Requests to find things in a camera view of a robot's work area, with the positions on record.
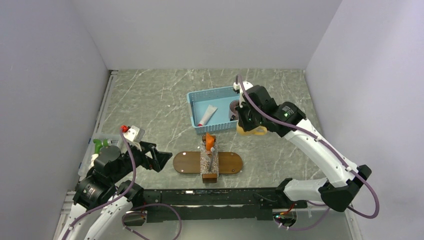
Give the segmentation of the yellow mug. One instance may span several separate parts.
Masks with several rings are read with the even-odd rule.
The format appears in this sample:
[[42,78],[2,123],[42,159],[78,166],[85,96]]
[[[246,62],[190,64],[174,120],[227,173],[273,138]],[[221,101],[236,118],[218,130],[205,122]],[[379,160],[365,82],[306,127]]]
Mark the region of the yellow mug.
[[241,126],[237,125],[236,132],[241,136],[250,136],[250,135],[263,136],[267,134],[268,130],[264,126],[258,126],[252,130],[245,131]]

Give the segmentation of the purple mug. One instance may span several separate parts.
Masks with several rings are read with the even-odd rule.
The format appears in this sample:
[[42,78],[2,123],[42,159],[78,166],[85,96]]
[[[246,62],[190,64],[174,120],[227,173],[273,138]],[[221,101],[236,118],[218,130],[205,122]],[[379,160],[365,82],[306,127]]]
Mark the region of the purple mug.
[[236,107],[239,106],[239,100],[233,100],[229,105],[229,120],[230,121],[237,121],[239,119],[238,111],[236,110]]

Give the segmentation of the orange toothpaste tube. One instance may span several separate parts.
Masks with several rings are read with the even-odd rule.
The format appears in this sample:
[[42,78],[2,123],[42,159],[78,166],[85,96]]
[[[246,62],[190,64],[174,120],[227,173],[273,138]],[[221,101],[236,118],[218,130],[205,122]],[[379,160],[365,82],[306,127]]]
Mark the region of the orange toothpaste tube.
[[202,141],[204,143],[205,149],[207,151],[211,151],[212,148],[215,146],[216,137],[207,132],[205,135],[202,136]]

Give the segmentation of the clear acrylic toothbrush holder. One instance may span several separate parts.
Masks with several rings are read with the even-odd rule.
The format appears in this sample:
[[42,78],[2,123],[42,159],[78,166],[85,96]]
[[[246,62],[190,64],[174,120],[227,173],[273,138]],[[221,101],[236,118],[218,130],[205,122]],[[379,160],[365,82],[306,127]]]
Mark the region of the clear acrylic toothbrush holder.
[[203,184],[215,184],[219,176],[218,144],[209,133],[202,136],[200,150],[200,175]]

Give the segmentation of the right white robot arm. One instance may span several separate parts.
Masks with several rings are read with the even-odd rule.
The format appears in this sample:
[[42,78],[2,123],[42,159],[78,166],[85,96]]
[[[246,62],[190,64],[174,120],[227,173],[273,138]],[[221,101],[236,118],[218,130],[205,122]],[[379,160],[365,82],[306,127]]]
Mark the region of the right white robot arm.
[[239,94],[237,132],[278,134],[297,146],[324,173],[316,180],[286,178],[277,188],[276,203],[287,208],[297,201],[322,202],[337,212],[345,211],[372,171],[334,150],[305,113],[294,103],[277,104],[265,87],[244,81],[233,84]]

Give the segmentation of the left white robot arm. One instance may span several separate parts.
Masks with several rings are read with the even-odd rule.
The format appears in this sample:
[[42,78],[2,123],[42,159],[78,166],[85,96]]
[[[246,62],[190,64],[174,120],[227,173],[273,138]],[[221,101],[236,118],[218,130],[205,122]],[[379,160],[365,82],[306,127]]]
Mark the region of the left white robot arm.
[[60,240],[99,240],[117,218],[145,204],[135,178],[116,184],[128,174],[135,177],[137,167],[160,172],[173,154],[145,141],[126,146],[125,153],[116,145],[95,148],[92,166],[75,186]]

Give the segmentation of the brown oval wooden tray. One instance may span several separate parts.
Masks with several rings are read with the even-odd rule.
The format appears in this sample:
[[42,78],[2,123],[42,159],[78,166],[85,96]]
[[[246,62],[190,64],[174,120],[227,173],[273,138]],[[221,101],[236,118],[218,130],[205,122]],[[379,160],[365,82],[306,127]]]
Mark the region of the brown oval wooden tray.
[[[182,174],[201,173],[201,152],[182,151],[173,157],[173,168]],[[242,158],[234,152],[218,153],[219,174],[236,174],[242,170]]]

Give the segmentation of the white red toothpaste tube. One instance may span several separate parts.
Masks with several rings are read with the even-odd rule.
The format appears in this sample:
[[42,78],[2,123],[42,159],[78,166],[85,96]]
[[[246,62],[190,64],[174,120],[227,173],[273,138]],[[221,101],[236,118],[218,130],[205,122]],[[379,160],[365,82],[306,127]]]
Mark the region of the white red toothpaste tube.
[[211,119],[211,117],[215,114],[215,112],[217,111],[217,109],[218,108],[216,106],[208,105],[205,113],[203,114],[202,118],[198,122],[197,126],[198,127],[205,126],[209,122],[209,120]]

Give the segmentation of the blue plastic basket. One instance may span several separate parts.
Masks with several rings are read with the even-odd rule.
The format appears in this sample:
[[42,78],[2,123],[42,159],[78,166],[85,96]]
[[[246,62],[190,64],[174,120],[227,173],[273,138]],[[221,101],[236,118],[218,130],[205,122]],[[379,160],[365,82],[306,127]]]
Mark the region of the blue plastic basket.
[[196,134],[236,128],[237,121],[231,119],[235,114],[230,111],[230,105],[239,100],[239,94],[231,86],[192,91],[186,98],[191,113],[191,125]]

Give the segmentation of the green white object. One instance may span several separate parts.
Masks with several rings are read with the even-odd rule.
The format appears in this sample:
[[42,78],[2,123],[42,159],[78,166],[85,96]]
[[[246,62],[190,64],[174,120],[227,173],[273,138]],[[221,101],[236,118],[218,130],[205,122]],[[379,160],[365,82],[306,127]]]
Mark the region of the green white object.
[[99,156],[100,150],[104,147],[108,147],[112,144],[110,139],[93,139],[94,153],[91,155],[90,163],[93,164],[95,159]]

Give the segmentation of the black base frame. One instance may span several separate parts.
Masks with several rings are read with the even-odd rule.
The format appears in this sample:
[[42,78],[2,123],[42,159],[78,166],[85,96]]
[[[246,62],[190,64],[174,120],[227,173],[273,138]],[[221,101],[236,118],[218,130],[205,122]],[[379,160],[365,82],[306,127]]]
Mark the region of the black base frame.
[[146,214],[148,223],[177,220],[256,219],[271,221],[281,212],[306,209],[280,187],[144,189],[132,210]]

